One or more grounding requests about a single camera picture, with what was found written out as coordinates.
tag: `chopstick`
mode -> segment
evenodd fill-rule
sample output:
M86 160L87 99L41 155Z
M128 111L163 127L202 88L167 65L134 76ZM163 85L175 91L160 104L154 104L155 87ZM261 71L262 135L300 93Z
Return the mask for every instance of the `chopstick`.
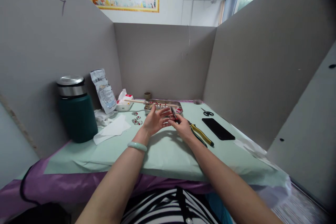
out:
M141 100L128 100L128 99L124 99L124 101L126 101L126 102L135 102L135 103L142 103L142 104L152 104L152 103L150 103L148 101L141 101ZM168 107L180 107L179 105L173 105L173 104L163 104L163 103L161 103L161 105L165 105L165 106L168 106Z

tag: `light green table mat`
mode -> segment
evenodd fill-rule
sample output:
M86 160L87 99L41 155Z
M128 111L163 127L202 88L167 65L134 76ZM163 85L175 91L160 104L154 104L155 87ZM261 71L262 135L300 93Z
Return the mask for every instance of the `light green table mat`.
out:
M206 116L203 115L201 108L213 112L215 115L212 118L236 138L244 137L240 131L217 115L206 104L181 104L183 116L214 142L214 148L208 145L209 150L248 184L271 187L285 185L288 177L286 173L275 170L254 158L250 153L235 145L233 140L221 141L213 134L202 121L202 118ZM145 120L146 115L143 107L143 104L134 103L130 111L119 112L114 116L117 118L120 114L124 114L126 121L131 125L131 128L124 131L122 135L112 137L97 146L93 140L81 144L70 142L50 159L44 173L68 174L108 171L140 128L139 125L133 125L132 119L135 116L132 115L132 112L138 111L141 120ZM166 127L151 137L141 173L173 179L207 180L189 147L173 127Z

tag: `striped shirt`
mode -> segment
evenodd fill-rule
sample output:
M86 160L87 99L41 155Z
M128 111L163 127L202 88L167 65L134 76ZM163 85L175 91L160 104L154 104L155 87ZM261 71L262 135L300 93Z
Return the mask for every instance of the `striped shirt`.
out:
M157 189L130 199L121 224L220 224L203 195L193 195L180 187Z

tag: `stainless steel lid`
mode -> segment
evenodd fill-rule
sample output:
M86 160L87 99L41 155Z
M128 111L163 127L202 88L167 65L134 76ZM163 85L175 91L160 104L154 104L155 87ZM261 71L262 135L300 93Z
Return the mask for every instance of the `stainless steel lid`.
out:
M56 83L59 95L63 97L82 96L87 93L85 79L79 75L63 76Z
M79 75L69 75L69 76L63 76L58 81L57 84L61 86L73 86L73 85L79 85L81 82L84 81L84 78Z

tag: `pliers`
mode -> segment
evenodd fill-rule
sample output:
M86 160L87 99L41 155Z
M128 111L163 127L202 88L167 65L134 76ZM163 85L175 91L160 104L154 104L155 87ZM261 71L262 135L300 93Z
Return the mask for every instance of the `pliers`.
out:
M170 107L171 109L171 112L173 114L173 116L175 117L175 122L177 124L180 124L181 121L176 117L176 114L175 114L175 111L172 107ZM214 143L199 129L195 126L195 124L192 124L191 122L189 122L189 126L190 126L190 129L191 129L191 132L195 135L195 137L202 143L204 144L205 147L207 147L207 145L205 144L205 142L207 142L211 147L214 146Z
M203 131L201 131L199 128L197 128L195 126L195 124L192 124L191 122L189 122L189 126L191 128L192 133L195 135L195 137L201 141L202 144L204 144L205 147L207 147L207 145L205 144L205 142L207 142L207 144L209 144L211 147L214 146L214 143L203 133Z

